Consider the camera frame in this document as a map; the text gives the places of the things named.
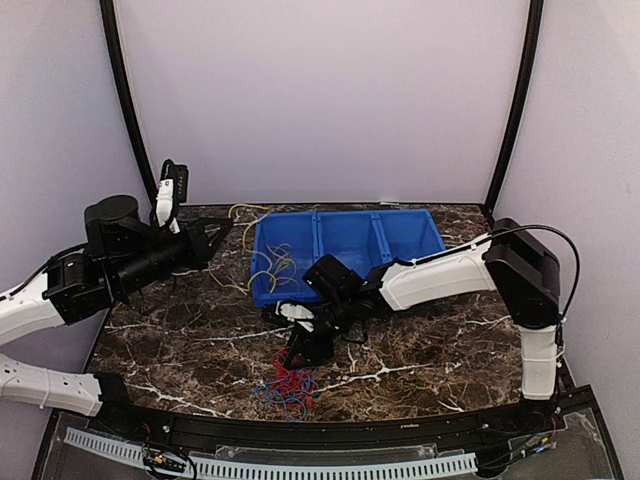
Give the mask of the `blue three-compartment plastic bin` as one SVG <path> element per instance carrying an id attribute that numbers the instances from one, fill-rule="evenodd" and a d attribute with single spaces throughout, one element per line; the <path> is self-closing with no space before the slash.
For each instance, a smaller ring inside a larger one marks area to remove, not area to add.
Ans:
<path id="1" fill-rule="evenodd" d="M 393 259 L 439 253 L 445 245 L 427 210 L 270 214 L 256 228 L 250 277 L 254 305 L 318 302 L 304 273 L 331 254 L 366 277 Z"/>

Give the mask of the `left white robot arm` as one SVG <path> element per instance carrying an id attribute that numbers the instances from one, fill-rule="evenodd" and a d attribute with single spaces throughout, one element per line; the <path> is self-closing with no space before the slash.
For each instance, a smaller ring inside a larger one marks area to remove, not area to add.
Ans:
<path id="1" fill-rule="evenodd" d="M 176 230 L 140 220 L 130 195 L 111 196 L 86 208 L 86 242 L 52 256 L 21 285 L 1 296 L 1 342 L 70 326 L 126 303 L 131 294 L 175 272 L 203 270 L 230 232 L 229 218 L 181 222 Z M 113 373 L 74 374 L 2 356 L 4 400 L 101 415 L 120 436 L 141 427 L 123 380 Z"/>

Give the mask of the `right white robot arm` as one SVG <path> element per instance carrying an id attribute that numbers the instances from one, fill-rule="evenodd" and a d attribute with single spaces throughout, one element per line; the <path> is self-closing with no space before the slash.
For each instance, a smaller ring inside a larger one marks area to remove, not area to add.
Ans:
<path id="1" fill-rule="evenodd" d="M 457 295 L 496 291 L 516 325 L 521 341 L 521 395 L 510 424 L 521 434 L 534 432 L 549 416 L 563 354 L 562 327 L 576 292 L 561 295 L 560 261 L 535 232 L 544 231 L 577 247 L 564 232 L 547 225 L 498 220 L 491 232 L 426 257 L 391 262 L 361 277 L 337 257 L 326 254 L 304 274 L 322 299 L 318 308 L 281 302 L 275 312 L 293 325 L 282 362 L 296 370 L 324 364 L 334 340 L 357 321 L 382 311 L 404 311 Z"/>

